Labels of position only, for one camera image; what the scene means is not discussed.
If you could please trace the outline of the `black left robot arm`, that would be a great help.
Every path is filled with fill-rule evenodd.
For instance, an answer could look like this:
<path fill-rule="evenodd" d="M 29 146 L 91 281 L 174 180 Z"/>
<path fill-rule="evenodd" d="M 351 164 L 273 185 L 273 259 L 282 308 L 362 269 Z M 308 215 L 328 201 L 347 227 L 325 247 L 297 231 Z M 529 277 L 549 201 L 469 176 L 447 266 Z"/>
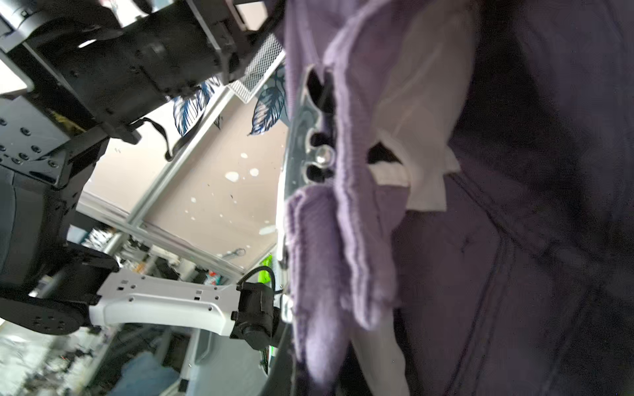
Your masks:
<path fill-rule="evenodd" d="M 169 134 L 153 113 L 174 100 L 194 118 L 167 143 L 185 158 L 211 121 L 195 111 L 244 76 L 280 25 L 277 1 L 260 28 L 236 1 L 138 1 L 120 23 L 111 1 L 4 1 L 1 62 L 20 87 L 1 95 L 1 317 L 47 335 L 115 323 L 200 328 L 254 350 L 285 338 L 273 287 L 242 279 L 204 286 L 135 275 L 105 253 L 71 243 L 74 215 L 89 202 L 130 214 L 158 196 L 145 155 L 106 170 L 112 140 L 140 142 L 140 128 Z"/>

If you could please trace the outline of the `black belt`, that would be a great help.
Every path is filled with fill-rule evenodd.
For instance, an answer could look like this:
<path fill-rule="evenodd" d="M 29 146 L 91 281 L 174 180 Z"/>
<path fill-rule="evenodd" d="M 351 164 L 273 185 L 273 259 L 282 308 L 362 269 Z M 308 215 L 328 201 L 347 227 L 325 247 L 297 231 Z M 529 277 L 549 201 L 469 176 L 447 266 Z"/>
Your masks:
<path fill-rule="evenodd" d="M 306 389 L 309 383 L 307 369 L 297 361 L 295 348 L 285 204 L 296 191 L 330 177 L 336 156 L 332 127 L 334 107 L 332 78 L 322 79 L 314 66 L 307 67 L 300 79 L 278 183 L 277 252 L 272 269 L 282 291 L 277 297 L 281 313 L 275 331 L 276 355 L 270 359 L 262 395 L 310 394 Z"/>

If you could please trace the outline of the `lilac purple trousers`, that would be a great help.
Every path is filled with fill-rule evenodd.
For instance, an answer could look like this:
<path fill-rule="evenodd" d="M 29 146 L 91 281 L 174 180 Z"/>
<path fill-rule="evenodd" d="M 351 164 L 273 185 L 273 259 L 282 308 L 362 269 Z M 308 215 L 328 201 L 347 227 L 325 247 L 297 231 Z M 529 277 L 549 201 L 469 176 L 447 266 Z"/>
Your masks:
<path fill-rule="evenodd" d="M 288 1 L 292 394 L 633 392 L 633 4 Z"/>

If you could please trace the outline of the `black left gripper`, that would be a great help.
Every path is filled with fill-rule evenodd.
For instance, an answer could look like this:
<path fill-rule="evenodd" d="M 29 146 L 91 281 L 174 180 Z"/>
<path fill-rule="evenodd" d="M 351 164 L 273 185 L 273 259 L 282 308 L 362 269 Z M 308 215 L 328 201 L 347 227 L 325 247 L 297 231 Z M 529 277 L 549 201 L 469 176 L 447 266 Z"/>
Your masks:
<path fill-rule="evenodd" d="M 132 124 L 208 79 L 240 79 L 284 18 L 275 1 L 250 30 L 235 1 L 176 1 L 122 26 L 98 1 L 4 1 L 1 51 L 29 79 L 25 97 L 45 117 L 136 143 Z"/>

